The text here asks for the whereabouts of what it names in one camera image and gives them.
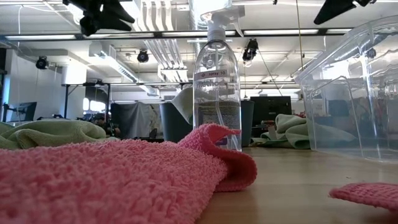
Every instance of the cable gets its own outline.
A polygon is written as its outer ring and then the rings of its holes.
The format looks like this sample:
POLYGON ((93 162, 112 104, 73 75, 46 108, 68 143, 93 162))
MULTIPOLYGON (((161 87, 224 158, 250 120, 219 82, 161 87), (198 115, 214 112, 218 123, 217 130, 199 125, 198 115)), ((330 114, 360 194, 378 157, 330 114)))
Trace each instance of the cable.
POLYGON ((297 8, 297 22, 298 22, 298 40, 300 42, 301 68, 304 71, 303 46, 302 46, 302 41, 301 41, 301 26, 300 26, 300 14, 299 14, 299 0, 296 0, 296 8, 297 8))
POLYGON ((55 86, 56 86, 56 83, 57 83, 57 69, 58 69, 57 64, 55 64, 54 83, 52 85, 53 102, 54 102, 54 98, 55 98, 54 89, 55 89, 55 86))
POLYGON ((20 6, 18 9, 18 34, 21 34, 21 9, 23 6, 20 6))
POLYGON ((37 99, 37 84, 39 84, 39 69, 37 69, 37 72, 36 72, 35 99, 37 99))
POLYGON ((244 99, 246 99, 248 96, 246 95, 246 66, 243 66, 244 68, 244 99))
POLYGON ((21 7, 28 7, 30 9, 36 9, 42 12, 69 12, 69 10, 48 10, 48 9, 39 9, 33 6, 21 6, 21 7))
POLYGON ((19 83, 20 83, 20 81, 19 81, 19 66, 18 66, 18 61, 19 61, 19 58, 18 58, 18 55, 17 55, 17 77, 18 77, 18 82, 17 82, 17 91, 18 91, 18 94, 17 94, 17 117, 18 117, 19 125, 21 125, 21 124, 22 124, 22 122, 21 122, 21 116, 20 116, 20 114, 19 114, 19 103, 20 103, 20 96, 19 96, 19 90, 20 90, 20 88, 19 88, 19 83))
POLYGON ((262 62, 263 62, 264 65, 266 66, 266 69, 267 69, 267 71, 268 71, 269 76, 271 77, 272 81, 274 82, 274 84, 275 84, 275 86, 276 86, 276 89, 279 91, 279 94, 280 94, 281 96, 283 96, 282 92, 280 91, 280 89, 279 89, 279 87, 278 87, 278 84, 276 84, 275 79, 274 79, 274 77, 273 77, 272 74, 271 74, 271 71, 268 69, 268 66, 267 66, 266 62, 264 61, 264 58, 262 57, 262 53, 261 53, 261 50, 260 50, 260 49, 259 49, 259 53, 260 53, 262 62))

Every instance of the plastic storage container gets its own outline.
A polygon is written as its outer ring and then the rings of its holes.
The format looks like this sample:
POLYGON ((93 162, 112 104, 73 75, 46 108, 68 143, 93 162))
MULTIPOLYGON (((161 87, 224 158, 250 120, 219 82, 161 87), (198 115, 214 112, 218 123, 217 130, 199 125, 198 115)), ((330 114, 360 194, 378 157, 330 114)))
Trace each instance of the plastic storage container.
POLYGON ((398 16, 349 31, 296 82, 312 149, 398 162, 398 16))

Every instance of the spray bottle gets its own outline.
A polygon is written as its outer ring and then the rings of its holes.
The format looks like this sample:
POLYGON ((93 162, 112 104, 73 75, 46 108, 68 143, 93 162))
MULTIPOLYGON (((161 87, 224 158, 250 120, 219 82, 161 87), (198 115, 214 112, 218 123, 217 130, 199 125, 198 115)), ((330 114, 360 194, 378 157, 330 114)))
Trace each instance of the spray bottle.
MULTIPOLYGON (((229 7, 202 15, 208 23, 208 42, 198 54, 193 73, 193 127, 216 123, 241 130, 241 94, 238 61, 225 41, 226 26, 234 24, 243 37, 239 18, 244 6, 229 7)), ((216 143, 241 151, 241 135, 230 135, 216 143)))

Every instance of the gray fabric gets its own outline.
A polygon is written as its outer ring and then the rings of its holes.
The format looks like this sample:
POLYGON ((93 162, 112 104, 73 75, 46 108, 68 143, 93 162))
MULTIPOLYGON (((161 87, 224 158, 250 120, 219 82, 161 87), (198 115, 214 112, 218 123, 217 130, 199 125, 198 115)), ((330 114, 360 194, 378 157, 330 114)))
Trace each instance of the gray fabric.
POLYGON ((121 139, 148 138, 152 131, 150 105, 140 102, 111 105, 112 120, 119 125, 121 139))

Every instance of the green towel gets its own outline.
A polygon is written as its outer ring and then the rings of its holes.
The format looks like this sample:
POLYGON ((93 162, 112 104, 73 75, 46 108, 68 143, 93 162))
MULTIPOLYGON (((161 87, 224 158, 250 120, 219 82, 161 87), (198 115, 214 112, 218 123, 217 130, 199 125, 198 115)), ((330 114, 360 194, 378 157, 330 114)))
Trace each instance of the green towel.
MULTIPOLYGON (((203 91, 195 91, 195 98, 205 101, 215 100, 215 97, 203 91)), ((172 99, 171 103, 176 107, 178 112, 184 117, 188 124, 193 124, 193 88, 183 89, 177 96, 172 99)))
POLYGON ((104 129, 87 121, 34 121, 18 127, 0 123, 1 149, 61 146, 105 139, 104 129))
MULTIPOLYGON (((277 139, 271 139, 269 133, 264 133, 261 138, 253 138, 251 146, 258 147, 284 147, 294 149, 310 149, 307 120, 296 115, 280 114, 275 119, 277 139)), ((346 131, 315 124, 318 136, 327 136, 328 142, 351 142, 356 138, 346 131)))

